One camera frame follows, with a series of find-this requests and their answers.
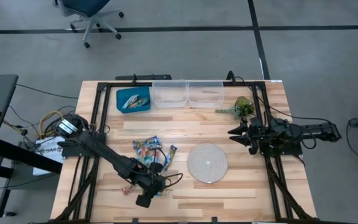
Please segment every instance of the blue tray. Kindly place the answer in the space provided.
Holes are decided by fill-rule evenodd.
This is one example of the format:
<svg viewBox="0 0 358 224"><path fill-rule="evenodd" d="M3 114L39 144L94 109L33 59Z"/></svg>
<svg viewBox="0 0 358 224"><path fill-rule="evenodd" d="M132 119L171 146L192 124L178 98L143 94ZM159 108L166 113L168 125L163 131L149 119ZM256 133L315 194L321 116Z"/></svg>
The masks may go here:
<svg viewBox="0 0 358 224"><path fill-rule="evenodd" d="M148 98L149 102L145 105L135 108L126 108L123 109L122 106L126 103L126 101L133 95L139 95L139 99ZM138 112L138 111L145 111L150 109L150 91L147 86L137 87L137 88L130 88L125 90L118 90L117 91L117 109L122 113L131 113L131 112Z"/></svg>

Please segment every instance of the office chair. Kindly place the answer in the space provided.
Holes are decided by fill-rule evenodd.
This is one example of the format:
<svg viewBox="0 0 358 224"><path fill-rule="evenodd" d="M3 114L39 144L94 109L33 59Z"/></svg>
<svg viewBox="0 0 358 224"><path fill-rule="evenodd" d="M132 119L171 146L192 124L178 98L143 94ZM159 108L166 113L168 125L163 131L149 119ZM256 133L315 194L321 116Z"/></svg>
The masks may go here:
<svg viewBox="0 0 358 224"><path fill-rule="evenodd" d="M110 0L53 0L53 5L60 9L61 14L64 17L71 15L79 15L80 18L70 22L70 27L73 32L76 32L74 24L79 22L89 21L89 24L85 30L84 37L82 41L86 48L89 48L90 45L87 43L86 39L88 38L93 25L96 24L97 27L101 25L111 32L115 33L117 39L121 39L121 35L110 26L103 18L110 16L118 12L119 17L124 17L119 9L115 9L109 12L99 12Z"/></svg>

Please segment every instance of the green plant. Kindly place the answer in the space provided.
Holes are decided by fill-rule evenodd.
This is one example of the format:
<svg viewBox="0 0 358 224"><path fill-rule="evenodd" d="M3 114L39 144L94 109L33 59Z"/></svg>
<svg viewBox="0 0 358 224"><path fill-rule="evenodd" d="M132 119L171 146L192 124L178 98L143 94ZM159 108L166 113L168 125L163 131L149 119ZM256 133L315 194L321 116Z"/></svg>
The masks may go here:
<svg viewBox="0 0 358 224"><path fill-rule="evenodd" d="M242 116L252 115L254 112L254 105L244 96L239 96L232 108L215 111L215 113L233 114L234 119L239 119Z"/></svg>

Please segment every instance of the woven placemat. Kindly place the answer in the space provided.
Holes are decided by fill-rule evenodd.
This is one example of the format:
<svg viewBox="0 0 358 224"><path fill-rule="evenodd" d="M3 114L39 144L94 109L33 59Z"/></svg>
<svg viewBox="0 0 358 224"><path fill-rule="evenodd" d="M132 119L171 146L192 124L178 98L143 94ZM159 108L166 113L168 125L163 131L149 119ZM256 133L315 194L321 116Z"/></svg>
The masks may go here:
<svg viewBox="0 0 358 224"><path fill-rule="evenodd" d="M225 175L227 157L219 146L201 144L189 153L187 167L196 180L212 184Z"/></svg>

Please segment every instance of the wooden table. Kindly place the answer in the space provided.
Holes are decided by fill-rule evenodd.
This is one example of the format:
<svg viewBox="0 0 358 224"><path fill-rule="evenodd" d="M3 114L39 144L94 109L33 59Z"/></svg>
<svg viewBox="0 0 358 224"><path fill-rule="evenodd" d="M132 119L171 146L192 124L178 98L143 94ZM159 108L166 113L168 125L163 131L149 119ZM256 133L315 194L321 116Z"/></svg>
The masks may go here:
<svg viewBox="0 0 358 224"><path fill-rule="evenodd" d="M88 120L91 119L97 83L87 81L81 87L76 113ZM270 105L290 113L283 83L266 81L266 86ZM140 222L210 222L211 217L217 217L220 222L274 221L264 159L260 154L251 156L246 147L229 139L227 131L239 125L232 115L217 114L214 108L189 106L171 109L152 106L150 111L122 114L116 108L116 92L119 89L113 88L109 99L106 124L111 130L107 145L120 154L135 157L132 140L157 135L165 152L172 144L178 148L170 172L182 172L184 176L164 196L153 198L150 208L142 208L135 204L140 190L124 196L120 188L126 186L127 182L117 176L110 163L101 159L92 222L131 222L133 218L139 218ZM252 99L252 92L244 86L225 87L225 100L221 108L230 108L238 96ZM102 93L98 120L103 99ZM275 117L291 120L275 111L272 113ZM229 161L226 175L215 184L198 182L187 168L189 152L203 143L217 144ZM293 156L282 156L282 161L289 191L305 211L315 217L303 164ZM77 157L64 162L51 218L55 218L67 206L76 162ZM279 190L277 192L284 217L282 195ZM87 194L83 197L80 218L85 215Z"/></svg>

